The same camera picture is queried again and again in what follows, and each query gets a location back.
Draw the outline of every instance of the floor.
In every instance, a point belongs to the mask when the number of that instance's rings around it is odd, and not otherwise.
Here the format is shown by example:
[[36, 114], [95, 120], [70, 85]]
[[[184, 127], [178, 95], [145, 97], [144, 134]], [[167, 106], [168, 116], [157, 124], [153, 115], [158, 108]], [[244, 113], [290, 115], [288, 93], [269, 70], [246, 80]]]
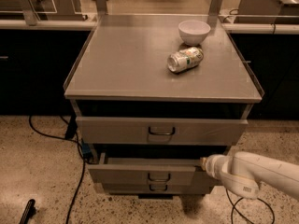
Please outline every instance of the floor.
[[[93, 0], [81, 0], [82, 10], [94, 12]], [[210, 0], [107, 0], [109, 13], [207, 13]], [[224, 0], [222, 8], [236, 8], [239, 0]], [[0, 117], [0, 223], [19, 223], [30, 199], [36, 200], [33, 223], [65, 223], [78, 185], [82, 161], [74, 143], [34, 132], [25, 116]], [[59, 117], [33, 117], [41, 132], [63, 137], [66, 124]], [[249, 127], [229, 154], [238, 150], [299, 164], [299, 121], [250, 120]], [[233, 201], [238, 197], [230, 194]], [[259, 197], [274, 210], [276, 223], [299, 223], [299, 202], [262, 183]], [[237, 207], [253, 223], [272, 223], [264, 203], [243, 200]], [[69, 223], [231, 223], [225, 189], [215, 187], [202, 196], [174, 196], [170, 200], [109, 195], [93, 185], [84, 172]], [[234, 212], [234, 223], [247, 223]]]

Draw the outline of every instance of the drawer front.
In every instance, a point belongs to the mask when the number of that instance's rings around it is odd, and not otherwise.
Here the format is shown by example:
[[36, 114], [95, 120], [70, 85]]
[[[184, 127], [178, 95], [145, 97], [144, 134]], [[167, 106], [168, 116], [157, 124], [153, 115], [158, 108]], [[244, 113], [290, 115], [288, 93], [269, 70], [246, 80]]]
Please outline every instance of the drawer front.
[[231, 145], [244, 132], [244, 119], [148, 119], [77, 117], [86, 143]]
[[206, 194], [219, 182], [194, 166], [89, 165], [108, 193]]

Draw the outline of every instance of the bowl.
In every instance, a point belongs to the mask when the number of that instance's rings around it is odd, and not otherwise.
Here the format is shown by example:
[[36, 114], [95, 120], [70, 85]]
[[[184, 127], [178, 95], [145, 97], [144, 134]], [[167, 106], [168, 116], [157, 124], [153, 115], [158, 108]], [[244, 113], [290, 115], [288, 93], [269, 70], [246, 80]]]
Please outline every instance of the bowl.
[[207, 37], [211, 27], [203, 21], [183, 21], [178, 25], [180, 38], [188, 46], [197, 46]]

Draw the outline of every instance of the white robotic arm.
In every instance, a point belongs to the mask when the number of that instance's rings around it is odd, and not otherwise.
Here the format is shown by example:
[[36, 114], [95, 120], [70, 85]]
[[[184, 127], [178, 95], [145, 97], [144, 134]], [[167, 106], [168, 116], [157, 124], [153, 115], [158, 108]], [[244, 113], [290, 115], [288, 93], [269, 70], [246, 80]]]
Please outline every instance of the white robotic arm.
[[256, 199], [264, 183], [299, 201], [299, 166], [264, 156], [237, 152], [233, 157], [212, 155], [200, 160], [207, 174], [243, 198]]

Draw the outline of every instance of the can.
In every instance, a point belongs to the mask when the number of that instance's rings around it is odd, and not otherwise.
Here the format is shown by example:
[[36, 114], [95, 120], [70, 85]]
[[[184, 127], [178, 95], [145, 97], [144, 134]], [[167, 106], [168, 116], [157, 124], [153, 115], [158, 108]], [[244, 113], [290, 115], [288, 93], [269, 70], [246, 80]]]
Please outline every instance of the can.
[[169, 55], [167, 65], [169, 70], [173, 73], [180, 73], [184, 70], [194, 68], [203, 59], [204, 53], [202, 49], [191, 47]]

